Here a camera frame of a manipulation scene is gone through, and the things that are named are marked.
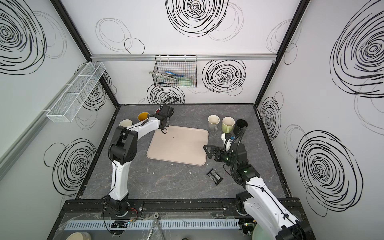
white wire basket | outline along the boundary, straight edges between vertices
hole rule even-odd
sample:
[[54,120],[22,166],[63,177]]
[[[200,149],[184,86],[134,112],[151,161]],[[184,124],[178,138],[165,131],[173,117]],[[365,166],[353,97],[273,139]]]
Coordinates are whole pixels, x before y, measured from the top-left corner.
[[53,122],[71,122],[104,71],[102,62],[88,62],[46,116]]

wire basket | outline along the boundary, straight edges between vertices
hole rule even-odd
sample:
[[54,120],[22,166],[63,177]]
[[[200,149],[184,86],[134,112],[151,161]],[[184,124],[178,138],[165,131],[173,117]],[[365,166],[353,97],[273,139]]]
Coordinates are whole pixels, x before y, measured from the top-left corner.
[[71,122],[104,71],[102,62],[88,62],[46,116],[53,122]]
[[167,83],[178,87],[196,87],[196,55],[156,55],[155,59],[151,72],[155,86]]

gray marble tabletop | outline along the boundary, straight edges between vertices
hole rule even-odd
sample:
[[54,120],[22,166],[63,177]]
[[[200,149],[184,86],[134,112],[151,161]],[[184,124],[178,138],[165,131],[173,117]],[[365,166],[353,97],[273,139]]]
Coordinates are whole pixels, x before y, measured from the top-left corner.
[[[242,143],[248,153],[249,163],[260,173],[268,188],[276,197],[285,197],[272,162],[264,136],[257,121],[252,105],[188,105],[172,106],[175,113],[170,125],[208,130],[208,116],[215,114],[223,119],[230,116],[245,119],[247,131]],[[124,119],[137,123],[141,112],[154,113],[158,106],[122,106],[91,178],[85,188],[82,199],[100,199],[111,188],[112,165],[108,159],[108,147],[112,135]],[[209,132],[208,145],[223,145],[221,131]],[[137,154],[129,169],[128,193],[130,199],[195,199],[195,198],[234,198],[244,191],[231,176],[225,173],[222,162],[207,158],[203,166],[148,159],[146,156],[154,132],[139,139]],[[207,173],[214,169],[223,180],[215,185]]]

black snack package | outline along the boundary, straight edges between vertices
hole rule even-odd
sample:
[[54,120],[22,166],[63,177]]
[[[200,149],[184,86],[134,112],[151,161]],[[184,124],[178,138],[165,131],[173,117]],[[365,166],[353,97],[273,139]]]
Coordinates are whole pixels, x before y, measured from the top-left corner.
[[213,168],[211,169],[211,171],[209,171],[209,172],[207,173],[207,175],[208,175],[210,178],[212,178],[212,180],[215,182],[216,185],[218,185],[218,184],[221,182],[221,180],[223,180],[223,178],[220,177],[220,176],[217,174],[217,172],[215,172],[215,170],[214,170]]

silver metal tool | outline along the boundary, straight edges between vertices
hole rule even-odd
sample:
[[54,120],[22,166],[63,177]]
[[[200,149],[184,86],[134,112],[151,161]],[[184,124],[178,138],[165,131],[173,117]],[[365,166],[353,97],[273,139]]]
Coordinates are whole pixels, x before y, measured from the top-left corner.
[[163,232],[161,231],[161,227],[160,227],[160,224],[159,224],[159,214],[158,214],[158,213],[155,213],[153,216],[154,216],[155,219],[153,220],[152,227],[151,227],[151,231],[149,232],[149,235],[148,235],[147,240],[150,239],[150,237],[151,237],[151,235],[152,235],[152,232],[153,232],[153,229],[154,229],[155,227],[158,228],[158,230],[159,230],[159,232],[160,232],[161,239],[162,239],[162,240],[165,240],[164,235],[163,235]]

